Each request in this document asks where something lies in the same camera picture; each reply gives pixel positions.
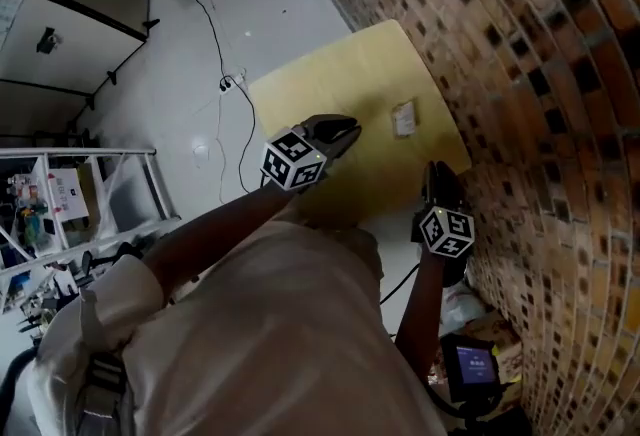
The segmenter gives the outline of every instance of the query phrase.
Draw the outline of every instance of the wire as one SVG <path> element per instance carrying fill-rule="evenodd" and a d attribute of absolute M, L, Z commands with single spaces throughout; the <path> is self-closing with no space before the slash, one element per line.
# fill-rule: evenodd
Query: wire
<path fill-rule="evenodd" d="M 222 74 L 222 78 L 224 79 L 224 77 L 226 76 L 226 73 L 224 72 L 224 59 L 222 58 L 222 50 L 220 49 L 220 41 L 218 41 L 218 33 L 216 32 L 216 28 L 213 25 L 213 21 L 211 20 L 211 16 L 209 15 L 209 12 L 207 11 L 207 8 L 204 7 L 204 4 L 202 2 L 200 2 L 200 0 L 195 0 L 200 7 L 202 8 L 202 11 L 204 11 L 204 14 L 207 15 L 207 20 L 209 20 L 209 25 L 211 26 L 211 30 L 213 31 L 213 37 L 216 40 L 216 46 L 218 47 L 218 55 L 220 56 L 220 73 Z"/>
<path fill-rule="evenodd" d="M 395 294 L 398 290 L 400 290 L 400 287 L 402 287 L 402 285 L 404 285 L 407 282 L 407 280 L 411 278 L 411 275 L 418 270 L 418 267 L 420 267 L 419 263 L 414 265 L 413 269 L 409 271 L 409 274 L 407 274 L 391 292 L 389 292 L 386 296 L 382 298 L 382 301 L 380 301 L 380 305 L 382 305 L 385 301 L 387 301 L 387 299 L 389 299 L 393 294 Z"/>
<path fill-rule="evenodd" d="M 247 92 L 242 89 L 242 86 L 240 86 L 240 84 L 238 84 L 236 82 L 236 79 L 234 79 L 231 75 L 227 75 L 225 73 L 225 68 L 224 68 L 224 59 L 222 57 L 222 50 L 220 48 L 220 41 L 218 40 L 218 33 L 216 32 L 216 28 L 213 25 L 213 20 L 211 19 L 211 16 L 209 15 L 209 12 L 207 11 L 207 8 L 204 6 L 204 4 L 202 4 L 202 2 L 200 2 L 200 0 L 195 0 L 198 5 L 202 8 L 202 11 L 204 11 L 204 14 L 207 15 L 207 20 L 209 21 L 209 25 L 211 26 L 211 30 L 213 31 L 213 37 L 216 40 L 216 47 L 218 48 L 218 55 L 220 56 L 220 73 L 222 74 L 222 78 L 220 79 L 220 84 L 219 87 L 220 89 L 227 89 L 231 86 L 231 84 L 229 84 L 229 80 L 231 80 L 231 82 L 233 82 L 236 87 L 242 91 L 242 94 L 244 95 L 244 97 L 247 99 L 247 102 L 249 102 L 249 105 L 251 106 L 251 119 L 252 119 L 252 123 L 251 123 L 251 133 L 249 134 L 249 139 L 247 140 L 247 143 L 244 145 L 244 148 L 242 149 L 242 155 L 240 156 L 240 162 L 238 163 L 238 176 L 240 177 L 240 185 L 242 187 L 242 189 L 244 190 L 244 192 L 246 192 L 247 194 L 249 194 L 249 190 L 245 187 L 244 185 L 244 180 L 242 178 L 242 162 L 244 161 L 244 156 L 247 153 L 247 148 L 249 148 L 249 144 L 251 143 L 251 140 L 253 139 L 253 134 L 256 130 L 256 108 L 253 105 L 253 102 L 251 101 L 251 99 L 249 98 L 249 95 L 247 94 Z M 220 201 L 220 204 L 223 204 L 222 201 L 222 181 L 224 179 L 224 172 L 225 169 L 227 167 L 227 157 L 224 153 L 224 148 L 222 146 L 222 141 L 220 141 L 220 122 L 222 119 L 222 95 L 219 95 L 218 98 L 218 126 L 216 128 L 216 137 L 215 140 L 218 143 L 218 145 L 220 146 L 220 151 L 222 152 L 222 159 L 223 159 L 223 165 L 222 165 L 222 173 L 220 174 L 220 189 L 218 190 L 218 200 Z"/>
<path fill-rule="evenodd" d="M 244 149 L 242 150 L 242 155 L 240 156 L 240 162 L 238 162 L 238 176 L 240 177 L 240 185 L 244 189 L 244 192 L 249 194 L 249 191 L 244 186 L 244 181 L 242 180 L 242 161 L 244 161 L 245 153 L 247 153 L 247 148 L 249 148 L 249 144 L 253 139 L 253 133 L 256 130 L 256 108 L 253 105 L 251 98 L 249 98 L 249 95 L 247 95 L 247 92 L 244 89 L 242 89 L 240 84 L 236 82 L 236 79 L 234 79 L 231 75 L 225 75 L 220 82 L 223 83 L 226 79 L 231 79 L 231 81 L 238 87 L 238 89 L 242 91 L 242 94 L 244 95 L 244 97 L 247 99 L 247 102 L 249 102 L 249 105 L 251 106 L 251 118 L 253 120 L 251 124 L 251 134 L 249 134 L 249 139 L 247 140 L 247 144 L 244 145 Z"/>
<path fill-rule="evenodd" d="M 222 153 L 222 172 L 220 173 L 220 189 L 218 189 L 218 201 L 220 205 L 224 205 L 222 201 L 222 181 L 224 180 L 224 172 L 227 169 L 227 155 L 224 153 L 224 146 L 220 141 L 220 122 L 222 121 L 222 95 L 218 95 L 218 125 L 216 126 L 216 143 L 220 147 L 220 153 Z"/>

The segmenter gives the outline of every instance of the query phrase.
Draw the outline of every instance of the display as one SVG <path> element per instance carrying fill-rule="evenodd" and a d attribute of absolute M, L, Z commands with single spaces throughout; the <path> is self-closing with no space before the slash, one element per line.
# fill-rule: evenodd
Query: display
<path fill-rule="evenodd" d="M 492 383 L 496 380 L 488 350 L 458 347 L 458 360 L 464 384 Z"/>

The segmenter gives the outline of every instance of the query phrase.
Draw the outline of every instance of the electrical cable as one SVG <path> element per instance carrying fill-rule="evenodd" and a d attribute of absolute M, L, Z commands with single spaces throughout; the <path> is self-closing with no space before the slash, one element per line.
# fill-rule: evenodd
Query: electrical cable
<path fill-rule="evenodd" d="M 382 301 L 380 301 L 380 305 L 382 305 L 385 301 L 387 301 L 387 299 L 389 299 L 393 294 L 395 294 L 398 290 L 400 290 L 400 287 L 402 287 L 402 285 L 404 285 L 407 282 L 407 280 L 411 278 L 411 275 L 418 270 L 418 267 L 420 267 L 419 263 L 414 265 L 413 268 L 409 271 L 409 274 L 407 274 L 402 279 L 402 281 L 395 286 L 395 288 L 391 292 L 389 292 L 386 296 L 382 298 Z"/>
<path fill-rule="evenodd" d="M 220 123 L 222 121 L 222 95 L 218 95 L 218 124 L 216 125 L 216 143 L 220 147 L 220 153 L 222 153 L 222 172 L 220 173 L 220 189 L 218 189 L 218 201 L 220 206 L 224 205 L 222 201 L 222 181 L 224 180 L 224 172 L 227 169 L 227 155 L 224 153 L 224 146 L 220 141 Z"/>
<path fill-rule="evenodd" d="M 20 379 L 20 374 L 26 366 L 35 359 L 38 354 L 38 348 L 32 347 L 18 354 L 7 369 L 7 373 L 0 384 L 0 434 L 4 433 L 9 415 L 11 414 L 11 405 L 16 395 L 16 384 Z"/>
<path fill-rule="evenodd" d="M 244 192 L 249 194 L 249 191 L 244 186 L 244 181 L 242 180 L 242 169 L 241 169 L 241 167 L 242 167 L 242 161 L 244 161 L 245 153 L 247 153 L 247 148 L 249 148 L 249 144 L 251 143 L 251 140 L 253 139 L 253 133 L 256 130 L 256 108 L 253 105 L 253 102 L 251 101 L 251 98 L 249 98 L 249 95 L 247 94 L 247 92 L 244 89 L 242 89 L 240 84 L 238 84 L 236 82 L 236 79 L 234 79 L 231 75 L 226 75 L 225 77 L 222 78 L 221 82 L 224 82 L 225 79 L 231 79 L 231 81 L 237 86 L 237 88 L 240 91 L 242 91 L 242 94 L 244 95 L 244 97 L 247 99 L 247 102 L 249 102 L 249 105 L 251 106 L 251 117 L 252 117 L 252 120 L 253 120 L 253 122 L 251 124 L 251 133 L 249 134 L 249 139 L 247 140 L 247 143 L 244 145 L 244 148 L 242 150 L 242 155 L 240 156 L 240 162 L 238 162 L 238 176 L 240 177 L 240 185 L 244 189 Z"/>
<path fill-rule="evenodd" d="M 233 76 L 231 75 L 227 75 L 225 73 L 225 67 L 224 67 L 224 59 L 222 57 L 222 49 L 220 47 L 220 41 L 218 40 L 218 33 L 216 32 L 216 28 L 213 25 L 213 20 L 211 19 L 211 16 L 209 15 L 209 12 L 207 11 L 207 8 L 204 6 L 204 4 L 202 4 L 202 2 L 200 2 L 200 0 L 195 0 L 198 5 L 202 8 L 202 11 L 204 11 L 204 14 L 207 16 L 207 20 L 209 21 L 209 25 L 211 26 L 211 30 L 213 31 L 213 37 L 216 40 L 216 47 L 218 49 L 218 56 L 220 57 L 220 72 L 222 74 L 222 78 L 220 79 L 220 83 L 219 83 L 219 88 L 222 91 L 225 91 L 227 89 L 229 89 L 231 87 L 231 83 L 229 82 L 229 80 L 231 80 L 231 82 L 233 82 L 236 87 L 242 91 L 242 94 L 244 95 L 244 97 L 247 99 L 247 102 L 249 102 L 249 105 L 251 106 L 251 118 L 252 118 L 252 124 L 251 124 L 251 133 L 249 134 L 249 139 L 247 140 L 247 143 L 244 145 L 244 148 L 242 149 L 242 155 L 240 156 L 240 162 L 238 163 L 238 176 L 240 177 L 240 185 L 242 187 L 242 189 L 244 190 L 245 193 L 249 194 L 249 190 L 245 187 L 244 185 L 244 180 L 242 178 L 242 162 L 244 161 L 244 157 L 245 154 L 247 152 L 247 148 L 249 147 L 249 144 L 251 144 L 251 140 L 253 139 L 253 134 L 256 130 L 256 108 L 253 105 L 253 102 L 251 101 L 251 98 L 249 98 L 249 95 L 247 94 L 247 92 L 242 89 L 242 87 L 240 86 L 240 84 L 238 84 L 236 82 L 236 80 L 233 78 Z M 218 98 L 218 126 L 216 128 L 216 137 L 215 140 L 218 143 L 218 145 L 220 146 L 220 151 L 222 152 L 222 158 L 223 158 L 223 165 L 222 165 L 222 173 L 220 174 L 220 189 L 218 191 L 218 200 L 220 201 L 220 204 L 223 204 L 222 201 L 222 181 L 224 178 L 224 172 L 225 169 L 227 167 L 227 157 L 225 155 L 224 152 L 224 148 L 222 146 L 222 141 L 220 141 L 220 122 L 222 120 L 222 95 L 219 96 Z"/>
<path fill-rule="evenodd" d="M 204 14 L 207 15 L 207 20 L 209 20 L 209 25 L 211 26 L 211 30 L 213 31 L 213 37 L 216 40 L 216 46 L 218 47 L 218 55 L 220 56 L 220 73 L 222 74 L 222 77 L 224 78 L 226 76 L 226 73 L 224 72 L 224 59 L 222 58 L 222 50 L 220 48 L 220 41 L 218 41 L 218 33 L 216 32 L 216 28 L 213 25 L 213 21 L 211 20 L 211 16 L 209 15 L 209 12 L 207 11 L 207 8 L 204 7 L 204 4 L 202 2 L 200 2 L 200 0 L 195 0 L 198 5 L 202 8 L 202 11 L 204 11 Z"/>

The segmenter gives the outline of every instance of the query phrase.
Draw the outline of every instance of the brick wall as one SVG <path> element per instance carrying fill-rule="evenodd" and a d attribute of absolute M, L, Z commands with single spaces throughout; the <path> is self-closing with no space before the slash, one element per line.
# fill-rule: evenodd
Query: brick wall
<path fill-rule="evenodd" d="M 339 0 L 399 20 L 454 115 L 472 269 L 523 337 L 543 435 L 640 426 L 637 1 Z"/>

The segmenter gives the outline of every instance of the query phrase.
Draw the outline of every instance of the wooden board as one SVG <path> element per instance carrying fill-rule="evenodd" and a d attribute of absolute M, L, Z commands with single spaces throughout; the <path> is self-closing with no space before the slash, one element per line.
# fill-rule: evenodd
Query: wooden board
<path fill-rule="evenodd" d="M 429 160 L 443 160 L 458 174 L 471 167 L 449 109 L 395 20 L 301 57 L 250 91 L 267 136 L 320 113 L 353 116 L 362 125 L 360 139 L 329 170 L 330 178 L 301 200 L 305 214 L 319 223 L 350 224 L 416 201 Z M 397 138 L 392 111 L 412 99 L 416 133 Z"/>

